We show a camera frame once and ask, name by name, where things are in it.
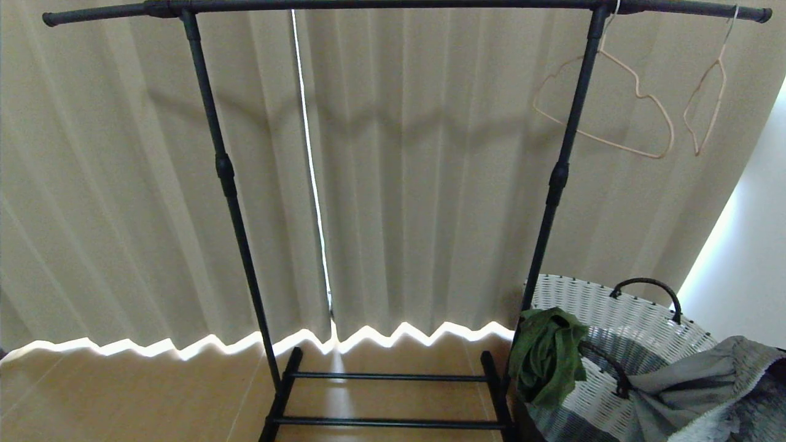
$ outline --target laundry basket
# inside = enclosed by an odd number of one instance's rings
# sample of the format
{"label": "laundry basket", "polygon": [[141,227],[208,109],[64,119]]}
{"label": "laundry basket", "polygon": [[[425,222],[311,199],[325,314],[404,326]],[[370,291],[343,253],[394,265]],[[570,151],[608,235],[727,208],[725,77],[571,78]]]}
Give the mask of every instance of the laundry basket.
{"label": "laundry basket", "polygon": [[[634,283],[666,290],[676,311],[621,292],[622,287]],[[541,274],[532,307],[559,307],[573,314],[590,327],[586,341],[598,350],[582,352],[587,380],[576,382],[561,407],[527,405],[533,422],[549,442],[634,440],[633,404],[627,398],[626,379],[619,372],[648,373],[717,344],[709,333],[682,316],[674,291],[655,279],[629,279],[612,289]]]}

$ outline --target beige curtain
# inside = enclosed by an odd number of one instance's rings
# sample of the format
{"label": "beige curtain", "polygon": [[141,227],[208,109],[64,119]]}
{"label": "beige curtain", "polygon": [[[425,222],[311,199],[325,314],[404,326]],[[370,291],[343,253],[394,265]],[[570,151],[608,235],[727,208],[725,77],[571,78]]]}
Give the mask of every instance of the beige curtain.
{"label": "beige curtain", "polygon": [[[753,149],[786,71],[786,8],[738,21],[723,106],[694,157],[682,109],[718,56],[723,19],[617,17],[607,49],[634,67],[677,128],[649,160],[579,137],[543,271],[606,285],[650,276],[677,289]],[[563,128],[537,85],[582,53],[590,12],[298,12],[311,143],[339,338],[401,321],[512,325]],[[543,90],[567,118],[578,64]],[[706,130],[711,77],[691,112]],[[581,127],[658,152],[667,127],[600,58]],[[664,301],[662,293],[646,293]]]}
{"label": "beige curtain", "polygon": [[[257,325],[182,25],[40,18],[91,6],[2,5],[2,347],[233,343]],[[199,21],[270,328],[325,340],[291,14]]]}

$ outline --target clothes hanger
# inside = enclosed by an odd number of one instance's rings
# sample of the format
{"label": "clothes hanger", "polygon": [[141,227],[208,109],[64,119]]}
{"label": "clothes hanger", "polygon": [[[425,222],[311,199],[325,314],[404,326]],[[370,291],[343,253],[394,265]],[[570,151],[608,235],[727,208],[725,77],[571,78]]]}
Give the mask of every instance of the clothes hanger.
{"label": "clothes hanger", "polygon": [[[696,156],[699,156],[701,151],[704,149],[704,146],[707,144],[707,140],[710,138],[710,133],[712,133],[713,127],[715,127],[715,121],[718,118],[718,111],[721,109],[721,100],[723,99],[723,93],[726,89],[726,69],[723,66],[723,53],[726,51],[726,42],[729,41],[729,35],[732,34],[732,29],[734,29],[734,21],[736,20],[737,14],[740,13],[740,6],[736,5],[734,9],[734,17],[731,19],[732,23],[729,26],[729,30],[726,32],[726,37],[723,39],[723,46],[721,46],[721,53],[718,54],[718,58],[715,58],[715,61],[710,64],[710,67],[704,71],[704,75],[701,76],[701,80],[699,80],[698,86],[696,89],[693,90],[693,93],[690,95],[690,99],[688,100],[688,104],[685,105],[685,111],[682,112],[682,121],[685,122],[685,126],[688,128],[688,132],[691,134],[691,138],[693,138],[693,152]],[[701,145],[699,145],[698,140],[696,139],[696,132],[691,127],[690,123],[688,123],[688,110],[690,108],[691,102],[696,94],[701,90],[701,85],[704,83],[704,80],[710,74],[712,68],[715,65],[720,68],[721,71],[721,90],[718,92],[718,100],[715,102],[715,109],[712,111],[712,118],[710,119],[710,126],[707,128],[707,133],[704,135],[704,140],[702,140]]]}
{"label": "clothes hanger", "polygon": [[[628,152],[636,153],[637,155],[641,155],[643,157],[653,158],[653,159],[658,160],[658,159],[663,158],[664,156],[666,156],[666,154],[669,153],[671,148],[674,147],[674,125],[671,123],[671,118],[669,117],[668,112],[666,112],[666,109],[660,103],[660,100],[655,95],[642,94],[641,93],[641,91],[639,90],[639,86],[640,86],[641,81],[639,80],[638,74],[630,66],[628,66],[625,63],[622,63],[620,59],[618,59],[617,57],[615,57],[615,56],[611,55],[610,53],[606,52],[606,49],[605,49],[605,47],[606,47],[606,37],[608,36],[608,29],[609,29],[609,27],[611,27],[612,22],[614,21],[614,17],[617,16],[617,12],[619,12],[619,4],[620,4],[620,0],[617,0],[617,7],[614,9],[614,13],[612,14],[612,17],[609,19],[608,24],[605,26],[605,28],[603,30],[603,35],[601,36],[601,44],[598,47],[597,52],[600,55],[603,55],[604,57],[606,57],[609,60],[611,60],[614,64],[617,64],[620,68],[625,69],[625,71],[627,71],[628,73],[630,73],[633,76],[633,78],[636,80],[636,98],[638,98],[638,99],[647,98],[649,100],[652,100],[652,102],[655,103],[655,105],[658,107],[658,110],[660,111],[661,115],[663,116],[663,119],[666,121],[666,124],[669,126],[669,145],[661,153],[655,154],[655,153],[643,152],[643,151],[640,151],[638,149],[634,149],[632,147],[628,147],[626,145],[621,145],[619,143],[610,142],[609,140],[603,139],[603,138],[598,137],[596,135],[592,135],[592,134],[590,134],[588,132],[585,132],[585,131],[582,131],[582,130],[578,130],[576,132],[579,133],[579,134],[584,135],[587,138],[591,138],[591,139],[593,139],[593,140],[595,140],[597,142],[602,142],[605,145],[610,145],[610,146],[616,147],[618,149],[622,149],[622,150],[626,150]],[[547,114],[545,111],[541,110],[538,107],[538,101],[540,99],[540,93],[543,90],[543,87],[545,86],[545,84],[548,83],[550,79],[556,78],[560,74],[560,72],[562,72],[562,70],[565,69],[565,67],[568,66],[570,63],[575,63],[576,61],[579,61],[579,60],[581,60],[583,58],[584,58],[583,55],[579,55],[576,58],[572,58],[572,59],[564,62],[553,74],[549,74],[548,76],[546,76],[546,78],[543,80],[543,83],[541,83],[540,86],[538,86],[538,89],[535,91],[534,100],[532,101],[532,107],[533,107],[533,109],[537,113],[543,115],[544,117],[548,118],[549,120],[552,120],[555,123],[559,123],[559,124],[562,124],[563,126],[565,126],[566,123],[564,121],[558,120],[557,118]]]}

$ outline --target brown tile floor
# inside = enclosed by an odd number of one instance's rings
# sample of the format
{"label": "brown tile floor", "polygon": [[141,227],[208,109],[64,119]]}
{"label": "brown tile floor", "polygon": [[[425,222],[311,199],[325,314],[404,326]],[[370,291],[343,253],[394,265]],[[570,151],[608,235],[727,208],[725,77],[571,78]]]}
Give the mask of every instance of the brown tile floor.
{"label": "brown tile floor", "polygon": [[[308,342],[303,370],[481,374],[480,353],[501,369],[508,342],[447,333],[432,346],[404,336],[392,348],[363,341],[322,355]],[[279,358],[286,364],[288,352]],[[0,364],[5,441],[256,441],[273,397],[261,345],[226,355],[214,345],[183,361],[173,352],[104,356],[89,348],[34,350]],[[483,384],[300,379],[288,414],[493,419]],[[277,440],[501,441],[484,431],[282,427]]]}

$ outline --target laundry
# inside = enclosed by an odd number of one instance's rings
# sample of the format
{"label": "laundry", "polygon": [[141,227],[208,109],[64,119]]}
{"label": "laundry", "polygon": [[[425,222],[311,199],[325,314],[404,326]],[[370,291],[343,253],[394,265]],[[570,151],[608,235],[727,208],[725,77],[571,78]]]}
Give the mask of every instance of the laundry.
{"label": "laundry", "polygon": [[561,308],[527,310],[521,317],[510,353],[516,394],[526,403],[558,407],[576,381],[586,380],[578,343],[589,328]]}
{"label": "laundry", "polygon": [[754,434],[750,416],[762,406],[768,407],[769,417],[759,417],[756,426],[784,424],[786,403],[772,400],[783,386],[771,381],[759,385],[767,367],[783,358],[786,353],[777,348],[735,336],[660,370],[629,376],[637,439],[699,440],[696,435],[711,435],[701,440],[726,442],[731,433]]}

